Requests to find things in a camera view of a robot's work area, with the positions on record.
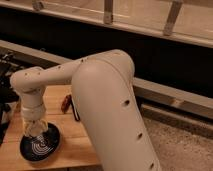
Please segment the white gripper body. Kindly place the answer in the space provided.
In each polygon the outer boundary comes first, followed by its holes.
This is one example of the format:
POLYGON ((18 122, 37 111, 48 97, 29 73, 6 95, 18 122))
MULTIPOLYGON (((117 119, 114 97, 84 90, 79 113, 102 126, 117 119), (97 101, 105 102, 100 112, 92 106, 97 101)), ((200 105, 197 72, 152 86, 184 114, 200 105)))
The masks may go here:
POLYGON ((36 108, 21 108, 21 116, 25 122, 33 122, 40 120, 42 117, 45 116, 45 112, 46 108, 43 105, 36 108))

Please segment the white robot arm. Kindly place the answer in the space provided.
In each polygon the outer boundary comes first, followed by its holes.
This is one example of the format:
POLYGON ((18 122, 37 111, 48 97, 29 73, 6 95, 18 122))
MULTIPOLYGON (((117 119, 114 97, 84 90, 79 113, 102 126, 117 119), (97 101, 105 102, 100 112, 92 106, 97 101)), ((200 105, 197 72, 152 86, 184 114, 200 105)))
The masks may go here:
POLYGON ((21 98, 24 158, 44 159, 53 152, 57 135, 49 132, 44 119, 43 94, 48 85, 69 84, 76 113, 104 171, 162 171, 137 107, 133 77, 134 63, 121 50, 15 72, 10 83, 21 98))

